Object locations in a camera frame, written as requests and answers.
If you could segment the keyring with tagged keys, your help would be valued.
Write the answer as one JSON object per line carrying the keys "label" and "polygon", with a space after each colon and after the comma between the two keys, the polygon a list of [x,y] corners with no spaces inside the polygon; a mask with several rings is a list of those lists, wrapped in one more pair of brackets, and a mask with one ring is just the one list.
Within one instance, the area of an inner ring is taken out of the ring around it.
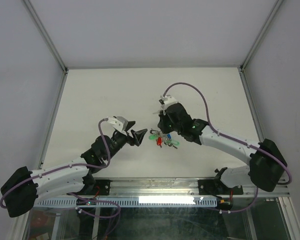
{"label": "keyring with tagged keys", "polygon": [[170,133],[163,133],[161,130],[150,130],[149,140],[155,141],[159,148],[167,146],[169,148],[178,149],[180,143],[174,140]]}

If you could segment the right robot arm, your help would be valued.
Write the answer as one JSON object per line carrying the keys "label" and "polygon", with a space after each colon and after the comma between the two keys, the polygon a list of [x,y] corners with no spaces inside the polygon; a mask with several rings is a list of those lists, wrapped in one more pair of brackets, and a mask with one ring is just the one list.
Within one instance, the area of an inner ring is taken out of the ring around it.
{"label": "right robot arm", "polygon": [[188,142],[215,148],[245,164],[217,171],[213,179],[216,192],[224,194],[243,185],[255,185],[263,191],[272,192],[279,185],[288,164],[272,140],[256,142],[226,136],[213,130],[207,121],[191,118],[179,102],[162,104],[158,116],[157,126],[164,134],[176,132]]}

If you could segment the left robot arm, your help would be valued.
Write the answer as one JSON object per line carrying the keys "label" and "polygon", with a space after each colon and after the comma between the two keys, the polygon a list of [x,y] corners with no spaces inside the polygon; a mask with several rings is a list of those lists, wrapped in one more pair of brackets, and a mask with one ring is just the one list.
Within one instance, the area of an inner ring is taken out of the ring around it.
{"label": "left robot arm", "polygon": [[112,136],[101,133],[76,159],[50,168],[18,168],[0,188],[0,207],[7,210],[11,218],[16,218],[49,198],[92,193],[95,188],[93,174],[107,168],[125,145],[140,146],[148,131],[146,128],[133,130],[135,121],[125,118],[104,118],[98,125],[103,122],[112,125]]}

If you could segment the aluminium mounting rail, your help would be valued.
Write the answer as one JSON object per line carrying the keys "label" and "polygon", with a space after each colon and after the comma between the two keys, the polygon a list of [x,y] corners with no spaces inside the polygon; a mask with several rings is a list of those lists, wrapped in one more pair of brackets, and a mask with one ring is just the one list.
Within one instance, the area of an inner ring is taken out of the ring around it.
{"label": "aluminium mounting rail", "polygon": [[253,198],[257,187],[248,185],[239,185],[243,189],[243,195],[199,195],[198,180],[211,178],[102,178],[109,179],[110,193],[109,197],[138,197],[138,196],[195,196],[195,197],[221,197],[221,198]]}

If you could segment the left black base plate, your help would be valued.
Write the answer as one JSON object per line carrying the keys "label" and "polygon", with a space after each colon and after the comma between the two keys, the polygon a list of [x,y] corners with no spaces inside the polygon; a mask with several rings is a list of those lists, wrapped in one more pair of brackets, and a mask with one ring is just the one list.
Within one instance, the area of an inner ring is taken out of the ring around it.
{"label": "left black base plate", "polygon": [[86,184],[80,191],[74,192],[82,196],[108,196],[112,181],[110,179],[96,179],[92,184]]}

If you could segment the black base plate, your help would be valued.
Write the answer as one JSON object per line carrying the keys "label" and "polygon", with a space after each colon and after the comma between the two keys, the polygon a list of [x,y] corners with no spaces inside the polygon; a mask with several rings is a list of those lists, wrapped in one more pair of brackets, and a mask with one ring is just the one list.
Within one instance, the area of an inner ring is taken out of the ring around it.
{"label": "black base plate", "polygon": [[226,187],[223,183],[215,182],[213,179],[199,179],[198,192],[199,195],[243,195],[244,191],[242,187],[235,186],[233,188]]}
{"label": "black base plate", "polygon": [[112,181],[110,179],[96,179],[92,184],[86,184],[80,191],[74,192],[82,196],[108,196]]}

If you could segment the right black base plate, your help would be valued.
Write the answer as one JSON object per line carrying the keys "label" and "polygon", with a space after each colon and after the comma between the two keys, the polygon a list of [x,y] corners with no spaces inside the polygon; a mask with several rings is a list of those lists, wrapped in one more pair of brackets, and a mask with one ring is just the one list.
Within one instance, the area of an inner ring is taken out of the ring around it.
{"label": "right black base plate", "polygon": [[213,179],[199,179],[198,192],[199,195],[243,195],[244,191],[242,187],[235,186],[233,188],[226,187],[223,183],[215,182]]}

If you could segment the left aluminium frame post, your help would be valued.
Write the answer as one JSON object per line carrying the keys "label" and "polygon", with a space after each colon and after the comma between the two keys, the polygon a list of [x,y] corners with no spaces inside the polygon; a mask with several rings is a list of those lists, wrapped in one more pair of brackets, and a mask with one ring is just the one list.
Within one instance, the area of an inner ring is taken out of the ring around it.
{"label": "left aluminium frame post", "polygon": [[46,44],[48,50],[50,51],[50,53],[54,57],[55,61],[57,62],[58,66],[60,67],[62,72],[66,74],[68,72],[68,68],[67,68],[66,64],[64,63],[61,55],[59,54],[55,44],[53,43],[53,40],[51,39],[42,20],[40,19],[40,16],[38,15],[32,1],[31,0],[22,0],[21,2],[24,5],[26,11],[28,12],[34,25],[36,26],[39,34],[41,35],[43,41]]}

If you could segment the aluminium frame post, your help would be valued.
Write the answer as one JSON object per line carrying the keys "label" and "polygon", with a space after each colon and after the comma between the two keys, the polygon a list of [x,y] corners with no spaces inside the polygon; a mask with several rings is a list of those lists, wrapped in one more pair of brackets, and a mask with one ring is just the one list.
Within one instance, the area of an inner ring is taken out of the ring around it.
{"label": "aluminium frame post", "polygon": [[257,50],[259,49],[260,45],[262,44],[262,41],[266,37],[267,33],[269,32],[271,25],[276,18],[277,14],[279,13],[282,5],[285,3],[285,0],[276,0],[267,15],[261,29],[259,30],[255,40],[253,41],[253,44],[251,48],[249,49],[247,55],[245,56],[244,60],[240,64],[239,69],[244,72],[253,57],[255,56]]}
{"label": "aluminium frame post", "polygon": [[36,26],[39,34],[41,35],[43,41],[46,44],[48,50],[50,51],[50,53],[54,57],[55,61],[57,62],[58,66],[60,67],[62,72],[66,74],[68,72],[68,68],[67,68],[66,64],[64,63],[61,55],[59,54],[55,44],[53,43],[53,40],[51,39],[42,20],[40,19],[40,16],[38,15],[32,1],[31,0],[22,0],[21,2],[24,5],[26,11],[28,12],[34,25]]}

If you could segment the right aluminium frame post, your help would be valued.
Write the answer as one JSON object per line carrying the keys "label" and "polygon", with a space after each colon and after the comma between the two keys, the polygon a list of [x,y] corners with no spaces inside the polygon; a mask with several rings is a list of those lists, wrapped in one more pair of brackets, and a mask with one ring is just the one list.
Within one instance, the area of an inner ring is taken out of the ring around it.
{"label": "right aluminium frame post", "polygon": [[285,3],[285,0],[276,0],[267,15],[261,29],[259,30],[255,40],[253,41],[253,44],[251,48],[249,49],[247,55],[245,56],[244,60],[240,64],[239,69],[244,72],[253,57],[255,56],[257,50],[259,49],[260,45],[262,44],[262,41],[266,37],[267,33],[269,32],[271,25],[276,18],[277,14],[279,13],[282,5]]}

